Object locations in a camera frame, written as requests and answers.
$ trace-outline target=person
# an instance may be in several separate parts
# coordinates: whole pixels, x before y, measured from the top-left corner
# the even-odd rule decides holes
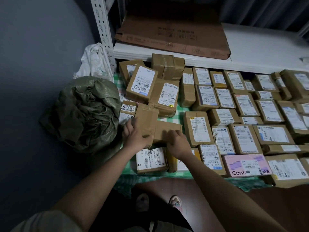
[[[192,155],[187,138],[180,130],[170,130],[168,135],[172,140],[172,142],[167,143],[169,152],[187,166],[227,232],[285,231],[278,222],[245,193],[225,181],[224,178]],[[88,231],[125,165],[153,139],[152,136],[142,137],[138,119],[130,119],[126,123],[123,138],[123,148],[101,168],[91,173],[70,190],[51,210],[33,215],[28,220],[21,222],[12,231]],[[172,221],[143,220],[143,225],[132,225],[130,223],[128,228],[123,231],[192,231],[180,212],[182,209],[181,199],[173,196],[169,204],[172,207],[170,207],[167,215],[172,218]],[[146,212],[148,209],[148,196],[145,194],[139,196],[136,204],[137,213]]]

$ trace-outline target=hand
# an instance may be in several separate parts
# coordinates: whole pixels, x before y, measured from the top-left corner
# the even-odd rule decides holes
[[[123,127],[122,137],[124,139],[123,147],[136,154],[153,141],[153,136],[143,138],[139,127],[139,120],[136,118],[129,119]]]
[[[187,137],[180,130],[169,130],[168,136],[172,143],[168,142],[167,148],[172,156],[181,161],[186,156],[193,156]]]

